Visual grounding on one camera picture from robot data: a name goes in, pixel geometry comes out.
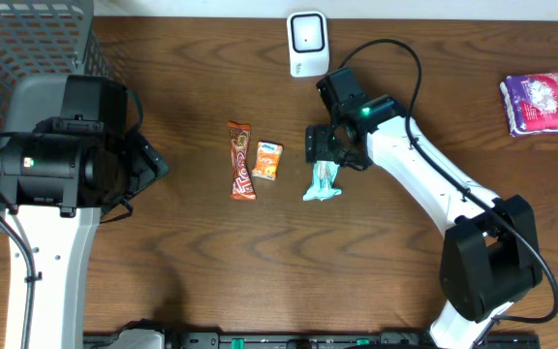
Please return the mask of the teal snack wrapper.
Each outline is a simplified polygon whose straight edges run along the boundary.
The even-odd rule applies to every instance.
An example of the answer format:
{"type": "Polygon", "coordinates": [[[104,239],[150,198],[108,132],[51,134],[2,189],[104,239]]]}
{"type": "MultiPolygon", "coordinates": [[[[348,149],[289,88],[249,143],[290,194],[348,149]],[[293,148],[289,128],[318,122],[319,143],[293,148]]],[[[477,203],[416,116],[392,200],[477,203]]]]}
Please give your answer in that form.
{"type": "Polygon", "coordinates": [[[317,161],[313,167],[312,184],[303,195],[302,200],[324,201],[342,194],[342,190],[334,187],[339,165],[332,161],[317,161]]]}

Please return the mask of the orange snack packet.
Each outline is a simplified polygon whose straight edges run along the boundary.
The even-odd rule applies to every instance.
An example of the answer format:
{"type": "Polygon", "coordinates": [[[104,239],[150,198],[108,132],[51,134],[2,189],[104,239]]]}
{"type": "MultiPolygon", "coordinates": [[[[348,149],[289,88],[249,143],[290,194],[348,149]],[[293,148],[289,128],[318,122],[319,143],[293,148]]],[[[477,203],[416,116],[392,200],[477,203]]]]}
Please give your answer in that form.
{"type": "Polygon", "coordinates": [[[258,142],[256,163],[252,170],[252,176],[275,180],[282,153],[283,146],[281,144],[258,142]]]}

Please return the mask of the red chocolate bar wrapper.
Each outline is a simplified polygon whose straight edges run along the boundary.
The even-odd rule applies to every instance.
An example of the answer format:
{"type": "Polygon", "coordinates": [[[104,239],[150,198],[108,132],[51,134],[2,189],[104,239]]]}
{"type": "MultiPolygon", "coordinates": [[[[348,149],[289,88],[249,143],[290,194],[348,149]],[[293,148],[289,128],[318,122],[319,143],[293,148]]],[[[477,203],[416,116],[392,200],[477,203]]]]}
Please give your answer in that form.
{"type": "Polygon", "coordinates": [[[231,198],[240,201],[255,201],[257,195],[247,169],[251,126],[248,124],[229,123],[232,156],[232,193],[231,198]]]}

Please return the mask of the pink purple tissue pack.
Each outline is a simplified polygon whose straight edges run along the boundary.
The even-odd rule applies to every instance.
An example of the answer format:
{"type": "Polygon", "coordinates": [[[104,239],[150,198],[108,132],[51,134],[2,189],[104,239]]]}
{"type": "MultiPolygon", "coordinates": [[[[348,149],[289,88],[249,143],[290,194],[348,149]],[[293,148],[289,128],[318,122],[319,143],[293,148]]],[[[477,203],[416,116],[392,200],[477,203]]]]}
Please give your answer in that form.
{"type": "Polygon", "coordinates": [[[512,137],[558,134],[558,73],[507,76],[499,88],[512,137]]]}

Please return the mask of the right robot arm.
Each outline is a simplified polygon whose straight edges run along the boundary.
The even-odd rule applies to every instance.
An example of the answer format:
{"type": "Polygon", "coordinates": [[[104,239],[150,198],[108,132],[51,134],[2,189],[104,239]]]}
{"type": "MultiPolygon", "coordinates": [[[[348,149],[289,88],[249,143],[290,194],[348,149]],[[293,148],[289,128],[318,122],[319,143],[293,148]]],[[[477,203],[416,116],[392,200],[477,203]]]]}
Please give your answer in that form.
{"type": "Polygon", "coordinates": [[[323,92],[328,124],[311,125],[305,153],[314,167],[396,179],[440,231],[444,308],[428,335],[440,348],[476,348],[507,310],[549,271],[539,253],[534,212],[520,196],[500,198],[464,174],[388,95],[323,92]]]}

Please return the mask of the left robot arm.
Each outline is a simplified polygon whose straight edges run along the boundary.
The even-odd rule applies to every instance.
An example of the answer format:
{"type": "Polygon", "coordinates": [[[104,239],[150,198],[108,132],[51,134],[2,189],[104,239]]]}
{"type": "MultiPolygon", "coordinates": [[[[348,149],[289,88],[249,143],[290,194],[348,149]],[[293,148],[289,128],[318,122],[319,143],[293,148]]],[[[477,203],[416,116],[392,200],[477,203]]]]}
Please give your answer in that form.
{"type": "Polygon", "coordinates": [[[12,116],[0,150],[0,225],[10,232],[8,348],[79,348],[86,276],[104,215],[169,167],[118,116],[12,116]]]}

